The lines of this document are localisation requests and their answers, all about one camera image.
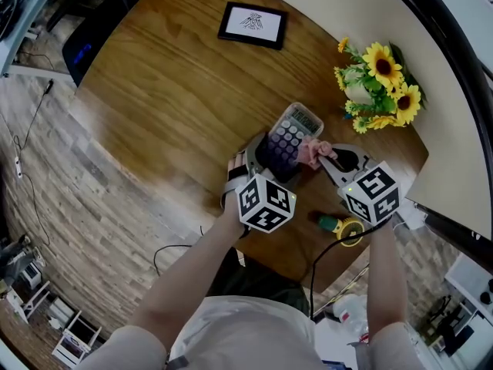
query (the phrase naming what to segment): hand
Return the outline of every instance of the hand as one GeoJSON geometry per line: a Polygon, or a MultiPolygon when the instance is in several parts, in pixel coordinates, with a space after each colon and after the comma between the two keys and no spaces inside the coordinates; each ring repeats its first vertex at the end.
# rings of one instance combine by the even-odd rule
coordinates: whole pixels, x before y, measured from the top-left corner
{"type": "MultiPolygon", "coordinates": [[[[236,169],[237,167],[241,167],[245,164],[245,154],[238,153],[234,158],[230,159],[228,162],[228,173],[232,169],[236,169]]],[[[239,231],[240,234],[243,233],[243,224],[240,222],[240,216],[238,212],[238,200],[236,199],[236,193],[234,190],[231,190],[224,200],[224,212],[220,218],[222,222],[228,224],[230,228],[233,228],[236,231],[239,231]]]]}

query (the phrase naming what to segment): human arm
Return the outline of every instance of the human arm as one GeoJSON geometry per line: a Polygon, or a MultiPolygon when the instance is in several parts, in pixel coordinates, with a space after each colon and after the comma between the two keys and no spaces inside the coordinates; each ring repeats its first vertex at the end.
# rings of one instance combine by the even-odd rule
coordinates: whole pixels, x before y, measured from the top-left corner
{"type": "MultiPolygon", "coordinates": [[[[231,160],[229,170],[241,166],[243,155],[231,160]]],[[[236,195],[226,196],[225,210],[216,223],[180,259],[154,282],[129,325],[139,326],[155,335],[170,350],[183,326],[202,300],[226,256],[243,233],[236,195]]]]}
{"type": "Polygon", "coordinates": [[[406,322],[407,283],[391,224],[372,234],[367,317],[370,340],[383,328],[406,322]]]}

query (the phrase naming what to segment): yellow flower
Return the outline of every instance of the yellow flower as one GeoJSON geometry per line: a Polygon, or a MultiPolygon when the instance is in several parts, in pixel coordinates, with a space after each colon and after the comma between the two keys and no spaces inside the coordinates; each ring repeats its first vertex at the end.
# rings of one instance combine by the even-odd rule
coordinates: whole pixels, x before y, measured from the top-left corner
{"type": "Polygon", "coordinates": [[[397,120],[393,116],[374,116],[367,126],[371,129],[383,129],[386,125],[396,126],[397,120]]]}
{"type": "Polygon", "coordinates": [[[348,100],[346,101],[346,113],[351,114],[352,116],[356,116],[359,111],[357,109],[354,109],[354,101],[348,100]]]}
{"type": "Polygon", "coordinates": [[[363,60],[368,63],[369,74],[379,83],[386,88],[391,85],[399,87],[403,79],[400,71],[402,66],[396,64],[387,46],[382,46],[378,42],[371,44],[371,48],[367,48],[367,54],[363,55],[363,60]]]}
{"type": "Polygon", "coordinates": [[[357,133],[366,133],[367,132],[367,120],[362,116],[354,118],[353,120],[353,129],[356,130],[357,133]]]}
{"type": "Polygon", "coordinates": [[[397,102],[404,94],[398,86],[390,85],[387,88],[387,96],[391,97],[395,102],[397,102]]]}
{"type": "Polygon", "coordinates": [[[407,86],[403,83],[401,87],[402,96],[397,101],[397,121],[403,126],[406,123],[412,122],[418,110],[421,108],[421,92],[417,85],[407,86]]]}
{"type": "Polygon", "coordinates": [[[349,37],[344,37],[341,42],[339,42],[339,45],[337,46],[337,51],[339,53],[342,53],[344,51],[344,48],[346,48],[346,44],[349,42],[349,37]]]}
{"type": "Polygon", "coordinates": [[[337,83],[339,84],[339,89],[342,91],[346,90],[346,84],[344,83],[344,78],[342,77],[342,74],[340,74],[339,67],[334,67],[334,74],[336,76],[337,83]]]}

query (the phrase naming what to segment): black picture frame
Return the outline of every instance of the black picture frame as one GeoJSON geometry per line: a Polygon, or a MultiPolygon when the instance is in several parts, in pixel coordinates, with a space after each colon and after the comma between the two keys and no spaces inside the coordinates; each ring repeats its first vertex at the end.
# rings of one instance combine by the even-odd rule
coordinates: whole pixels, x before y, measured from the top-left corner
{"type": "Polygon", "coordinates": [[[286,33],[286,24],[287,24],[287,12],[285,12],[285,11],[280,11],[277,9],[266,8],[266,7],[260,7],[258,5],[243,4],[243,3],[238,3],[238,2],[228,2],[226,4],[226,9],[224,10],[223,20],[221,22],[221,26],[219,27],[219,32],[217,34],[217,37],[220,39],[245,42],[246,44],[265,46],[267,48],[281,50],[283,48],[283,44],[284,44],[284,36],[286,33]],[[226,27],[228,26],[230,16],[231,16],[231,11],[233,10],[233,8],[251,9],[254,11],[266,12],[269,14],[274,14],[274,15],[280,16],[280,23],[279,23],[279,28],[277,30],[276,41],[261,39],[261,38],[257,38],[257,37],[251,37],[249,35],[240,35],[240,34],[236,34],[236,33],[228,33],[226,31],[226,27]]]}

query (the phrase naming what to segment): plastic bottle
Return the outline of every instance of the plastic bottle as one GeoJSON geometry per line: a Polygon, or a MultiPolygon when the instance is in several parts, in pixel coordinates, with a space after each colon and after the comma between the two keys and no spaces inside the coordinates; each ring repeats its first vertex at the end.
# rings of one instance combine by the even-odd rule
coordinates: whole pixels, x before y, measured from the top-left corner
{"type": "Polygon", "coordinates": [[[334,303],[334,315],[360,342],[368,341],[367,296],[346,294],[334,303]]]}

